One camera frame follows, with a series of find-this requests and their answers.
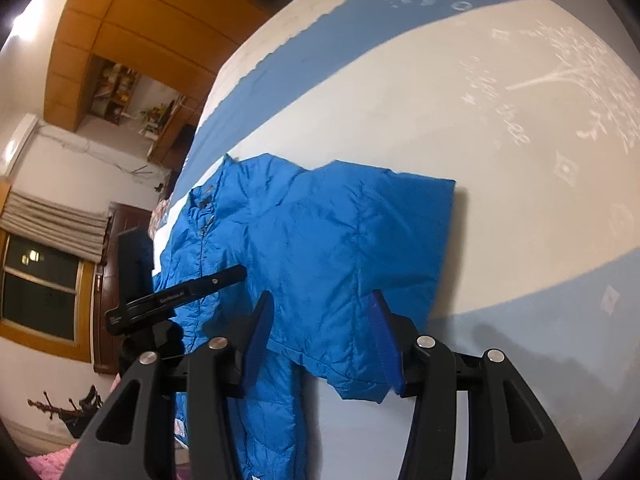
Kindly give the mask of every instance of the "window frame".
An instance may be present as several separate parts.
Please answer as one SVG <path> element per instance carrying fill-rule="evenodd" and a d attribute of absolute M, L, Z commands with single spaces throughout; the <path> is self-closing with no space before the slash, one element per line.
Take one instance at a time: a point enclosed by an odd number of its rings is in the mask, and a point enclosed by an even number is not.
<path fill-rule="evenodd" d="M 0 229 L 0 250 L 2 251 L 0 286 L 4 283 L 4 259 L 10 236 L 7 231 Z M 78 280 L 76 282 L 75 341 L 69 341 L 61 337 L 38 332 L 37 330 L 1 317 L 0 337 L 47 354 L 90 363 L 91 307 L 94 289 L 94 273 L 95 264 L 81 259 L 78 265 Z"/>

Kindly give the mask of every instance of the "blue garment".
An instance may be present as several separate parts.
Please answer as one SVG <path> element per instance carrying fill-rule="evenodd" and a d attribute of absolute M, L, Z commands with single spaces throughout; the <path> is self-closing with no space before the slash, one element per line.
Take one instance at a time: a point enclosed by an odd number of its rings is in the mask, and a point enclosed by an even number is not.
<path fill-rule="evenodd" d="M 156 290 L 243 264 L 244 283 L 180 307 L 190 352 L 246 314 L 263 290 L 275 317 L 256 385 L 229 400 L 245 478 L 302 480 L 302 368 L 345 399 L 388 391 L 367 297 L 423 326 L 446 249 L 454 182 L 345 162 L 307 171 L 272 155 L 228 156 L 191 190 L 160 256 Z M 184 397 L 177 418 L 185 421 Z"/>

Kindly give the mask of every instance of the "black device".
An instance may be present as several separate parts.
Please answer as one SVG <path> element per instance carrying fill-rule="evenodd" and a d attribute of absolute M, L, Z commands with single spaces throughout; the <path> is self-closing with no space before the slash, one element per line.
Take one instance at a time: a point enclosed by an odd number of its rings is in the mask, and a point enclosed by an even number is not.
<path fill-rule="evenodd" d="M 257 378 L 273 298 L 263 292 L 250 316 L 237 317 L 194 353 L 163 355 L 177 348 L 170 344 L 177 332 L 157 346 L 150 325 L 166 322 L 181 304 L 244 280 L 246 270 L 231 267 L 154 294 L 147 240 L 142 230 L 119 240 L 119 262 L 120 251 L 123 257 L 142 251 L 125 263 L 128 275 L 120 269 L 129 301 L 107 313 L 112 330 L 133 340 L 124 345 L 126 373 L 86 428 L 62 480 L 172 480 L 176 392 L 187 392 L 193 480 L 241 480 L 225 397 L 242 398 Z M 399 480 L 451 478 L 458 390 L 469 396 L 467 480 L 580 480 L 558 431 L 502 352 L 452 352 L 393 314 L 379 290 L 370 297 L 369 319 L 388 382 L 400 396 L 416 398 Z"/>

